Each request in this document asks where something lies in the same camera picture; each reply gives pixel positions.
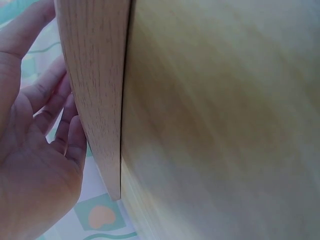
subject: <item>wooden panel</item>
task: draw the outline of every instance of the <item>wooden panel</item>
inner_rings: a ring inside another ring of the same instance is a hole
[[[93,157],[113,200],[120,191],[120,127],[129,0],[56,0],[62,48]]]
[[[320,239],[319,9],[136,1],[122,199],[141,239]]]

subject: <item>wavy line pattern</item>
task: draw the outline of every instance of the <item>wavy line pattern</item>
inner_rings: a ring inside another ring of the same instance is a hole
[[[27,54],[40,54],[40,53],[44,53],[48,50],[50,50],[52,47],[54,47],[55,45],[61,45],[61,42],[55,42],[53,43],[52,45],[48,46],[47,48],[45,49],[40,49],[40,50],[33,50],[33,51],[28,51]]]
[[[110,235],[110,234],[105,234],[105,233],[97,233],[97,234],[93,234],[90,236],[87,236],[85,239],[83,240],[92,240],[92,239],[97,239],[97,238],[105,238],[105,239],[128,239],[128,238],[132,238],[137,236],[137,233],[131,232],[128,234],[124,234],[124,235]]]

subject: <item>curved wooden panel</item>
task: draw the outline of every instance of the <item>curved wooden panel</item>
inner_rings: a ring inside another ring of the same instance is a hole
[[[136,1],[122,199],[141,239],[320,239],[319,9]]]
[[[120,128],[129,0],[55,0],[63,54],[93,157],[113,200],[120,191]]]

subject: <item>teal square pattern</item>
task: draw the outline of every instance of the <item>teal square pattern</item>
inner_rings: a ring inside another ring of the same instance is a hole
[[[113,231],[126,226],[118,204],[107,193],[79,202],[73,209],[85,231]]]
[[[36,240],[46,240],[46,238],[44,236],[40,236]]]

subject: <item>light wood surface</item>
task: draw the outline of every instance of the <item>light wood surface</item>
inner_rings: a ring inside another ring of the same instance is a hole
[[[120,134],[129,0],[56,0],[67,70],[93,157],[113,200],[120,191]]]
[[[121,176],[142,240],[320,239],[319,10],[136,1]]]

